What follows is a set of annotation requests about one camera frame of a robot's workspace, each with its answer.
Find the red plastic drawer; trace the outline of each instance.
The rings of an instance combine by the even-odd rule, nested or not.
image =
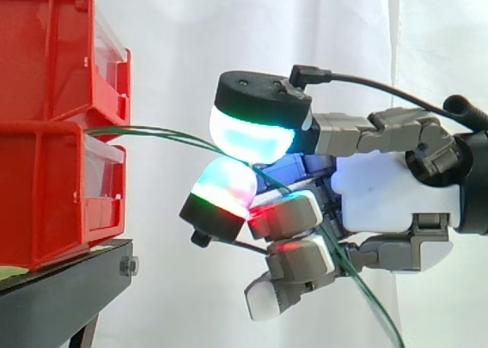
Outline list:
[[[122,147],[75,123],[4,123],[0,158],[0,266],[35,270],[124,231]]]
[[[0,121],[130,121],[130,53],[94,0],[0,0]]]

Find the screw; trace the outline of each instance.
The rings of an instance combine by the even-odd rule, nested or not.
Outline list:
[[[120,261],[120,274],[126,277],[137,276],[139,272],[139,258],[137,256],[125,256]]]

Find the robotic hand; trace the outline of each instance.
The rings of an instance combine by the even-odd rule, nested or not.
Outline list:
[[[334,80],[382,89],[421,108],[368,118],[312,113],[306,85]],[[472,132],[450,135],[434,113]],[[202,247],[213,239],[232,243],[245,222],[255,239],[270,243],[268,271],[245,291],[251,318],[267,320],[347,275],[322,227],[359,272],[426,270],[451,251],[449,227],[488,234],[486,131],[488,116],[459,95],[440,109],[379,82],[316,67],[295,66],[289,79],[226,72],[210,119],[213,140],[238,160],[267,164],[260,171],[294,191],[252,207],[256,194],[274,184],[234,159],[219,159],[209,171],[225,181],[210,181],[206,170],[180,215]],[[346,241],[359,233],[374,236],[361,245]]]

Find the green light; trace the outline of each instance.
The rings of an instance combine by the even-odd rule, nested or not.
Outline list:
[[[191,192],[248,220],[249,207],[257,188],[256,175],[248,166],[235,159],[221,157],[207,166]]]
[[[253,124],[212,108],[210,135],[226,154],[248,163],[273,163],[293,142],[295,132],[271,125]]]

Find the white backdrop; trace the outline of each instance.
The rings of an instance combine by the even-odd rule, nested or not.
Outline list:
[[[488,111],[486,0],[400,0],[400,26],[399,87],[438,105],[461,93]],[[455,232],[451,237],[454,249],[441,264],[397,277],[407,346],[486,346],[488,240]]]
[[[219,74],[287,75],[293,63],[391,78],[388,0],[97,0],[133,52],[133,123],[209,137]],[[390,98],[350,85],[315,90],[316,111],[366,115]],[[212,156],[162,140],[125,138],[127,232],[140,274],[102,314],[95,348],[371,347],[390,341],[351,280],[305,296],[268,323],[249,320],[243,289],[266,268],[261,256],[189,242],[178,212]],[[393,315],[385,272],[364,277]]]

